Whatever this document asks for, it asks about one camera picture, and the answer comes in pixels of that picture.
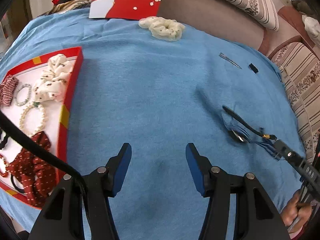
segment blue fabric cloth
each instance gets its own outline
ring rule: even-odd
[[[31,21],[1,60],[0,77],[33,57],[82,46],[67,158],[88,174],[105,165],[124,142],[132,145],[122,190],[110,199],[120,239],[198,238],[208,199],[193,183],[185,158],[189,142],[228,173],[253,172],[281,210],[300,188],[300,176],[261,147],[233,141],[220,119],[226,105],[303,155],[278,68],[254,49],[191,26],[181,40],[167,42],[152,37],[137,21],[93,20],[88,13],[74,10]],[[242,70],[220,58],[220,52]],[[3,190],[0,204],[31,230],[38,210]],[[85,232],[89,239],[87,225]]]

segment black cable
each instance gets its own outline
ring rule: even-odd
[[[260,133],[257,130],[253,129],[250,125],[248,125],[239,115],[237,115],[230,108],[228,108],[226,106],[222,106],[222,108],[224,109],[224,111],[226,111],[226,113],[228,115],[230,115],[231,117],[236,119],[239,123],[244,125],[246,128],[248,128],[251,132],[255,133],[256,135],[258,135],[258,136],[260,136],[262,138],[270,139],[270,140],[276,140],[277,139],[277,137],[274,134]]]
[[[0,111],[0,127],[8,134],[13,140],[19,143],[23,148],[27,149],[35,156],[46,161],[52,166],[74,177],[80,186],[81,193],[83,194],[84,201],[87,197],[87,186],[81,174],[76,171],[72,166],[63,162],[53,154],[47,152],[41,146],[36,144],[27,135],[25,135],[18,127],[16,127],[6,116]]]

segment pearl bracelet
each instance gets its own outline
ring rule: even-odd
[[[4,166],[7,168],[7,166],[8,166],[7,160],[4,158],[4,156],[2,154],[0,154],[0,160],[3,161]],[[8,177],[8,175],[9,175],[9,172],[7,170],[5,172],[0,171],[1,177],[6,178],[6,177]]]
[[[18,102],[18,100],[17,100],[17,95],[18,95],[18,93],[19,93],[23,88],[28,88],[28,96],[27,96],[27,98],[26,98],[24,101]],[[14,101],[15,101],[16,106],[23,106],[23,105],[25,105],[26,103],[28,103],[28,101],[30,100],[30,98],[31,98],[31,85],[30,85],[30,84],[24,84],[24,85],[22,85],[22,87],[20,87],[20,88],[18,89],[18,91],[16,92],[16,94],[15,94],[15,96],[14,96]]]
[[[27,115],[27,113],[32,109],[32,108],[38,108],[38,110],[41,112],[41,123],[40,125],[37,127],[37,129],[30,133],[27,129],[24,129],[24,119]],[[21,131],[23,131],[26,135],[28,135],[29,137],[34,136],[36,133],[42,131],[45,127],[45,110],[44,110],[44,106],[41,105],[39,102],[31,102],[27,105],[27,107],[23,110],[20,120],[19,120],[19,128]]]

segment metal tip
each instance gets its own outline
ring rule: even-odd
[[[246,177],[248,179],[254,179],[254,175],[252,173],[250,173],[250,172],[246,174]]]
[[[98,173],[105,173],[106,172],[106,168],[105,167],[99,167],[99,168],[97,168],[97,172]]]
[[[71,176],[70,176],[69,174],[65,174],[65,175],[63,176],[63,179],[64,179],[64,180],[71,179]]]
[[[211,171],[212,171],[213,173],[219,173],[219,172],[220,172],[220,168],[217,167],[217,166],[213,166],[213,167],[211,168]]]

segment human hand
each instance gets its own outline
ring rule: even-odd
[[[307,203],[299,203],[299,196],[300,191],[297,190],[280,214],[282,221],[286,226],[290,226],[297,216],[300,218],[300,221],[294,225],[289,233],[297,232],[311,216],[311,205]]]

